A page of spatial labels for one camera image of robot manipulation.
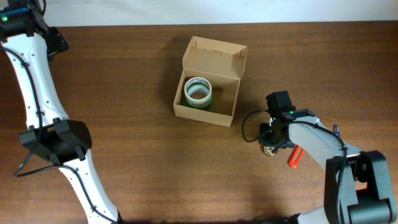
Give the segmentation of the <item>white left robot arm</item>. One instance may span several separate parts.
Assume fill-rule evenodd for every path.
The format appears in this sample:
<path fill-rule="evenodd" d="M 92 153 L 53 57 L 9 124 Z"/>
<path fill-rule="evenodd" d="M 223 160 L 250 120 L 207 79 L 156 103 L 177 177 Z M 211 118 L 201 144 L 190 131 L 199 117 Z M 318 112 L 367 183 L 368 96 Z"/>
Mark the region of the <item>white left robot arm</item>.
<path fill-rule="evenodd" d="M 15 177 L 45 171 L 22 172 L 32 156 L 51 162 L 69 181 L 84 209 L 88 223 L 122 223 L 96 173 L 92 139 L 87 125 L 71 120 L 64 110 L 49 69 L 53 56 L 69 45 L 56 27 L 44 19 L 45 1 L 8 1 L 1 9 L 1 51 L 8 56 L 24 100 L 27 132 L 21 144 L 29 150 Z"/>

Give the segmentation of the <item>white masking tape roll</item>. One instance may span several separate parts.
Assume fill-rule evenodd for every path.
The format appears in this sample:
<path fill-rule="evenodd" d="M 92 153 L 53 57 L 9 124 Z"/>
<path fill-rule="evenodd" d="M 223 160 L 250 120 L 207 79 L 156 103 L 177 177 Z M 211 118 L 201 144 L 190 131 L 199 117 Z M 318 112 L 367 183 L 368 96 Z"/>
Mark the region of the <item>white masking tape roll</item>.
<path fill-rule="evenodd" d="M 203 77 L 193 77 L 186 81 L 183 88 L 184 95 L 194 99 L 201 99 L 213 94 L 211 83 Z"/>

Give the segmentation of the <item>brown cardboard box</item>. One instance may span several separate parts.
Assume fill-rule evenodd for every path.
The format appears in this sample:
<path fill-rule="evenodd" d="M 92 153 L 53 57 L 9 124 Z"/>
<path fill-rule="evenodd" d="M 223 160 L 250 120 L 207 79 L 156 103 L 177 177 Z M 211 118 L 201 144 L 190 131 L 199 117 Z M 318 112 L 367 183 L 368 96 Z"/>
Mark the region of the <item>brown cardboard box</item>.
<path fill-rule="evenodd" d="M 182 74 L 173 108 L 176 117 L 230 127 L 248 54 L 245 45 L 193 36 L 182 59 Z M 206 78 L 212 85 L 209 110 L 191 108 L 183 92 L 186 81 Z"/>

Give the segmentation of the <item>green tape roll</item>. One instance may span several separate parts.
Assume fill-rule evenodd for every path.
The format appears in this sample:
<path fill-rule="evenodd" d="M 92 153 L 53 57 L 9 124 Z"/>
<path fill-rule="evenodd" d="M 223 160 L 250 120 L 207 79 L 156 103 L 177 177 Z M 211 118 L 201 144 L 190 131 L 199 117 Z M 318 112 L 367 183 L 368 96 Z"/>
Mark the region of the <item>green tape roll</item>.
<path fill-rule="evenodd" d="M 186 101 L 191 108 L 199 110 L 209 110 L 213 101 L 213 95 L 210 94 L 201 99 L 194 99 L 188 96 Z"/>

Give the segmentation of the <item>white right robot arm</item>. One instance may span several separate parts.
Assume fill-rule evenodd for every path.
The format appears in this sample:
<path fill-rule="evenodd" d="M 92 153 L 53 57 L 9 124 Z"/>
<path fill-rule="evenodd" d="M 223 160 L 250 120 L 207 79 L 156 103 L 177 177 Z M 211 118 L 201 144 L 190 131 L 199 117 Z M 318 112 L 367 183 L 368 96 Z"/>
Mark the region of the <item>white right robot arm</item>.
<path fill-rule="evenodd" d="M 298 110 L 287 91 L 266 97 L 270 122 L 259 140 L 267 154 L 301 147 L 325 170 L 323 205 L 291 223 L 394 223 L 397 205 L 386 157 L 362 151 L 326 128 L 310 110 Z"/>

